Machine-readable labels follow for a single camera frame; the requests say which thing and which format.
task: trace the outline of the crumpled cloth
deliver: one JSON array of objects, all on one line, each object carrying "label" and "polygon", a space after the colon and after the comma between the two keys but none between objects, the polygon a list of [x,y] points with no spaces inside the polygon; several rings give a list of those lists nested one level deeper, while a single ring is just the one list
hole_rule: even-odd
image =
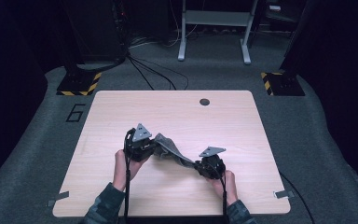
[{"label": "crumpled cloth", "polygon": [[173,158],[181,166],[194,168],[196,163],[182,155],[171,138],[166,138],[161,133],[158,133],[154,141],[160,144],[154,151],[155,156],[160,159]]}]

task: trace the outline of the wooden table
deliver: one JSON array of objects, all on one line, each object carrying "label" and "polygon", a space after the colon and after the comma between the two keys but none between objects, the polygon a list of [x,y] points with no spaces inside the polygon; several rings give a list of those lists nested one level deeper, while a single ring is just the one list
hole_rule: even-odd
[{"label": "wooden table", "polygon": [[[201,105],[200,99],[209,105]],[[83,217],[113,180],[115,153],[142,123],[173,140],[192,161],[208,146],[236,175],[238,195],[252,214],[285,214],[287,198],[269,141],[249,91],[99,91],[55,203],[56,217]],[[222,201],[196,170],[152,156],[131,181],[130,217],[222,215]]]}]

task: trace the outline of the person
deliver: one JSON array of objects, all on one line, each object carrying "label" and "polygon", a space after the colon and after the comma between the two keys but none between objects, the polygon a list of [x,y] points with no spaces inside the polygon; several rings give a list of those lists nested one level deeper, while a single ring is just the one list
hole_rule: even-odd
[{"label": "person", "polygon": [[[117,223],[118,212],[124,200],[126,188],[126,161],[121,149],[115,154],[115,172],[113,182],[107,184],[101,194],[95,199],[87,214],[80,221],[81,224]],[[136,176],[142,165],[148,160],[130,161],[131,180]],[[227,215],[230,224],[256,224],[248,209],[238,199],[235,175],[225,170],[227,192]],[[223,198],[223,186],[220,180],[205,178],[213,187],[215,193]]]}]

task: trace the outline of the jacket sleeve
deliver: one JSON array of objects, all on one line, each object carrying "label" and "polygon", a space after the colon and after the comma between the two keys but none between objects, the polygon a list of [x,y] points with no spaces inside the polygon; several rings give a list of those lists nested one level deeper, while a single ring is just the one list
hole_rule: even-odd
[{"label": "jacket sleeve", "polygon": [[94,204],[80,221],[81,224],[117,223],[118,211],[123,203],[125,193],[115,189],[109,183],[101,194],[95,199]]},{"label": "jacket sleeve", "polygon": [[227,208],[229,224],[256,224],[257,222],[241,200],[237,200]]}]

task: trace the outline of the wire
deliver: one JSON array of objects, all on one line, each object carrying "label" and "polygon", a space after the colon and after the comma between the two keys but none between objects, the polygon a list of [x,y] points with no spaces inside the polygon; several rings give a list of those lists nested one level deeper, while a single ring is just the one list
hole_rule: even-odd
[{"label": "wire", "polygon": [[124,222],[128,224],[128,215],[129,215],[129,203],[130,203],[130,181],[131,181],[131,170],[130,170],[130,162],[132,154],[128,157],[127,155],[127,140],[129,136],[134,133],[135,130],[131,129],[127,132],[126,137],[124,138],[124,158],[126,160],[126,194],[125,194],[125,203],[124,203]]},{"label": "wire", "polygon": [[220,173],[208,162],[207,163],[217,174],[217,177],[219,177],[220,182],[222,183],[223,187],[223,218],[225,219],[226,223],[229,223],[228,215],[227,215],[227,191],[226,191],[226,176],[225,181],[223,181],[222,176]]},{"label": "wire", "polygon": [[129,49],[138,48],[138,47],[141,47],[141,46],[143,46],[143,45],[158,44],[158,43],[159,43],[158,41],[144,42],[144,43],[137,44],[137,45],[135,45],[135,46],[131,46],[131,47],[129,47]]},{"label": "wire", "polygon": [[301,199],[302,203],[304,204],[305,208],[307,209],[308,215],[310,216],[310,221],[314,224],[315,220],[313,219],[312,213],[308,208],[307,204],[305,203],[304,198],[301,196],[300,192],[296,189],[295,185],[280,171],[279,174],[292,186],[292,188],[297,192],[298,197]]},{"label": "wire", "polygon": [[137,45],[138,43],[142,43],[144,40],[146,40],[148,37],[142,36],[142,37],[134,37],[131,41],[131,45]]},{"label": "wire", "polygon": [[130,60],[132,65],[138,70],[138,72],[141,73],[142,77],[147,82],[147,84],[149,85],[150,89],[154,90],[154,88],[152,87],[150,82],[147,80],[147,78],[145,77],[144,73],[142,73],[142,71],[139,69],[139,67],[142,67],[144,70],[146,70],[149,73],[155,74],[155,75],[157,75],[159,77],[163,77],[164,79],[166,79],[170,83],[170,89],[171,89],[171,86],[172,86],[175,90],[177,90],[175,85],[173,84],[173,82],[169,78],[167,78],[166,76],[162,75],[160,72],[148,67],[147,65],[145,65],[144,63],[141,63],[139,60],[137,60],[136,58],[131,57],[130,55],[127,56],[127,58]]},{"label": "wire", "polygon": [[177,31],[177,36],[176,36],[176,39],[173,41],[172,44],[170,45],[163,45],[165,47],[172,47],[173,45],[175,45],[179,40],[180,40],[180,33],[179,33],[179,25],[178,25],[178,21],[176,20],[176,17],[175,17],[175,13],[173,12],[173,7],[172,7],[172,0],[170,0],[170,6],[171,6],[171,12],[172,12],[172,15],[173,15],[173,19],[175,20],[175,25],[176,25],[176,31]]},{"label": "wire", "polygon": [[144,78],[144,80],[146,81],[147,85],[149,85],[150,89],[152,89],[152,91],[154,90],[154,88],[152,87],[152,85],[150,84],[150,82],[147,80],[147,78],[145,77],[144,73],[135,65],[135,63],[132,61],[132,58],[130,56],[127,57],[130,62],[132,63],[132,65],[136,68],[136,70],[138,70],[138,72],[142,75],[142,77]]},{"label": "wire", "polygon": [[[203,11],[204,7],[205,7],[205,0],[203,0],[203,2],[202,2],[202,11]],[[186,35],[186,37],[188,37],[189,35],[191,35],[191,33],[193,33],[193,31],[197,28],[197,26],[198,26],[198,24],[196,24],[196,25],[194,26],[194,28]]]},{"label": "wire", "polygon": [[[152,62],[150,62],[150,61],[148,61],[148,60],[145,60],[145,59],[140,59],[140,58],[136,58],[136,57],[133,57],[133,56],[131,56],[131,57],[132,57],[133,59],[136,59],[136,60],[139,60],[139,61],[143,61],[143,62],[146,62],[146,63],[152,63]],[[186,79],[186,86],[185,86],[184,90],[187,89],[187,87],[188,87],[188,77],[187,77],[187,76],[183,75],[182,73],[176,72],[176,71],[172,70],[171,68],[168,68],[168,67],[164,67],[164,66],[162,66],[162,65],[159,65],[159,64],[157,64],[157,63],[152,63],[152,64],[155,65],[155,66],[158,66],[158,67],[160,67],[160,68],[166,69],[166,70],[168,70],[168,71],[171,71],[171,72],[173,72],[173,73],[175,73],[175,74],[177,74],[177,75],[179,75],[179,76],[181,76],[181,77],[184,77],[184,78]]]}]

